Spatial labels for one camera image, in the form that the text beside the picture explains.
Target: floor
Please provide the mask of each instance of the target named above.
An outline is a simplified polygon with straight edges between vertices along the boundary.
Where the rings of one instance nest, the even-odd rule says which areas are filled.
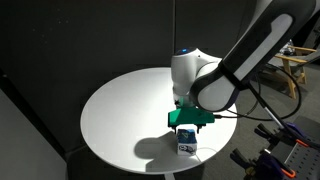
[[[301,109],[292,117],[285,119],[293,122],[297,117],[305,117],[317,121],[318,110],[320,108],[320,66],[310,64],[306,67],[307,84],[301,85],[302,105]],[[297,105],[298,100],[288,97],[286,83],[274,79],[270,75],[260,75],[262,84],[262,97],[280,115],[290,113]],[[246,113],[255,103],[255,98],[245,90],[239,95],[236,106],[239,113]],[[268,118],[265,111],[258,105],[252,114],[253,117]],[[176,180],[212,180],[212,179],[243,179],[245,171],[237,165],[231,158],[230,153],[238,148],[246,158],[256,158],[259,151],[267,148],[269,143],[262,137],[254,133],[255,127],[261,121],[239,118],[236,130],[229,143],[210,160],[196,168],[175,173]],[[276,129],[274,122],[262,122],[270,130]],[[114,168],[97,158],[87,147],[74,153],[68,161],[69,180],[162,180],[164,176],[147,176],[128,173]]]

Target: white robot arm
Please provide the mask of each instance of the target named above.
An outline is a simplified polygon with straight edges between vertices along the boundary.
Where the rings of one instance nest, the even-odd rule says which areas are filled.
[[[222,60],[196,48],[179,50],[171,65],[176,103],[209,112],[228,109],[319,6],[320,0],[258,0],[247,31]]]

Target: wire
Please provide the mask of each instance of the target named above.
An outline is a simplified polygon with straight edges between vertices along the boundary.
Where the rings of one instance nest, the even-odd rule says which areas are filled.
[[[257,74],[255,75],[255,78],[256,78],[257,83],[258,83],[258,91],[259,91],[259,94],[261,94],[260,78],[259,78],[259,76],[258,76]],[[228,112],[231,112],[231,113],[233,113],[233,114],[238,115],[236,118],[242,118],[242,117],[244,117],[244,116],[248,116],[249,114],[251,114],[251,113],[257,108],[258,103],[259,103],[258,100],[256,100],[256,102],[254,103],[254,105],[252,106],[252,108],[251,108],[247,113],[245,113],[245,114],[239,114],[239,113],[233,112],[233,111],[231,111],[231,110],[227,110],[227,111],[228,111]]]
[[[209,150],[212,150],[213,152],[217,153],[216,150],[214,150],[214,149],[212,149],[212,148],[209,148],[209,147],[197,148],[197,151],[202,150],[202,149],[209,149]],[[195,154],[195,156],[197,157],[197,159],[198,159],[199,162],[202,162],[202,161],[200,160],[198,154]]]
[[[283,117],[280,117],[281,119],[286,119],[286,118],[288,118],[288,117],[291,117],[292,115],[294,115],[295,113],[297,113],[298,112],[298,110],[300,109],[300,107],[301,107],[301,91],[300,91],[300,87],[299,87],[299,85],[298,85],[298,83],[297,83],[297,81],[289,74],[289,73],[287,73],[286,71],[284,71],[283,69],[281,69],[281,68],[279,68],[279,67],[277,67],[277,66],[274,66],[274,65],[272,65],[272,64],[266,64],[266,66],[268,67],[269,66],[269,68],[273,68],[273,69],[276,69],[276,70],[280,70],[280,71],[282,71],[283,73],[285,73],[292,81],[293,81],[293,83],[295,84],[295,86],[297,87],[297,91],[298,91],[298,94],[299,94],[299,96],[298,96],[298,104],[297,104],[297,106],[296,106],[296,108],[291,112],[291,113],[289,113],[288,115],[286,115],[286,116],[283,116]],[[258,82],[258,85],[259,85],[259,95],[261,94],[261,84],[260,84],[260,81]],[[247,115],[247,113],[246,114],[239,114],[239,113],[236,113],[236,112],[232,112],[232,111],[229,111],[228,110],[228,112],[231,112],[231,113],[233,113],[233,114],[236,114],[237,116],[220,116],[221,118],[242,118],[242,117],[245,117],[245,118],[248,118],[248,119],[252,119],[252,120],[257,120],[257,121],[273,121],[272,119],[266,119],[266,118],[257,118],[257,117],[251,117],[251,116],[248,116]]]

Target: table surface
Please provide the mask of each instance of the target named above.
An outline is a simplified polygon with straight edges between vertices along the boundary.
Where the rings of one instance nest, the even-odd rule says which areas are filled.
[[[98,89],[81,114],[81,132],[105,162],[140,174],[169,174],[202,164],[230,140],[237,119],[216,119],[196,134],[194,156],[178,156],[176,136],[168,128],[175,110],[170,68],[150,68],[122,75]],[[230,110],[236,112],[233,105]],[[234,116],[224,111],[221,115]],[[181,125],[178,129],[194,128]]]

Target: dark background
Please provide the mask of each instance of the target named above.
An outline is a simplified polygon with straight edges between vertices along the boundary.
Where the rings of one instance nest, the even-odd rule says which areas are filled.
[[[70,152],[84,144],[81,110],[95,90],[127,72],[169,67],[175,49],[224,57],[255,1],[1,2],[0,69]]]

